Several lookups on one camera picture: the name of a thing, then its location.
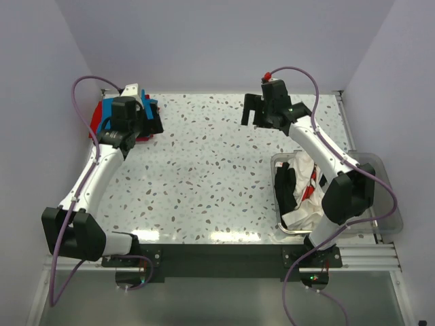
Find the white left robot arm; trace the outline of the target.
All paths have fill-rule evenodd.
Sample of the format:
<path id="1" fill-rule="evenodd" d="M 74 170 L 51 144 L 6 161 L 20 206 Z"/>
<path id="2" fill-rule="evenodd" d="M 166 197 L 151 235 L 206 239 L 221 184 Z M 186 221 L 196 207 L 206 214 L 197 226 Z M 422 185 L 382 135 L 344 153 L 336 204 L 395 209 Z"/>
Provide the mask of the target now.
<path id="1" fill-rule="evenodd" d="M 91 126 L 98 144 L 68 195 L 57 207 L 43 211 L 43 230 L 52 255 L 85 261 L 116 255 L 125 266 L 134 266 L 141 258 L 137 237 L 104 231 L 97 211 L 110 180 L 136 142 L 163 131 L 158 102 L 146 94 L 139 100 L 117 96 L 103 99 L 98 109 L 101 121 Z"/>

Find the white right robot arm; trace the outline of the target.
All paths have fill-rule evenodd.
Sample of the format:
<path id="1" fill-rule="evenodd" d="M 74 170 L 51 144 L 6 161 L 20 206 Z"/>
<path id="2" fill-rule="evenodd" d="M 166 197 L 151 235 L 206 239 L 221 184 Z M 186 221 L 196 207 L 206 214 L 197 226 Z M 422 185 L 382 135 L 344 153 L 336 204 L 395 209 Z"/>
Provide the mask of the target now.
<path id="1" fill-rule="evenodd" d="M 305 238 L 306 247 L 302 251 L 304 262 L 317 267 L 326 260 L 326 251 L 335 245 L 335 238 L 351 225 L 351 220 L 372 206 L 375 169 L 342 155 L 340 147 L 321 135 L 314 112 L 304 103 L 293 105 L 287 94 L 277 99 L 246 94 L 242 125 L 248 123 L 251 111 L 254 125 L 284 132 L 313 158 L 326 177 L 328 188 L 321 202 L 323 216 Z"/>

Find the black t shirt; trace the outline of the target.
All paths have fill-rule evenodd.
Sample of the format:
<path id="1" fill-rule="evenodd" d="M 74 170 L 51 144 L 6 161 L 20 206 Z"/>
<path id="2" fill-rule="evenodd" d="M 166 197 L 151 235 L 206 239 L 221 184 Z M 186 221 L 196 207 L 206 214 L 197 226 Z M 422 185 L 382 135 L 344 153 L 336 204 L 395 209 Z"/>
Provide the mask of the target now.
<path id="1" fill-rule="evenodd" d="M 294 191 L 296 189 L 296 173 L 288 162 L 277 167 L 275 174 L 275 197 L 278 201 L 280 216 L 292 212 L 297 207 Z"/>

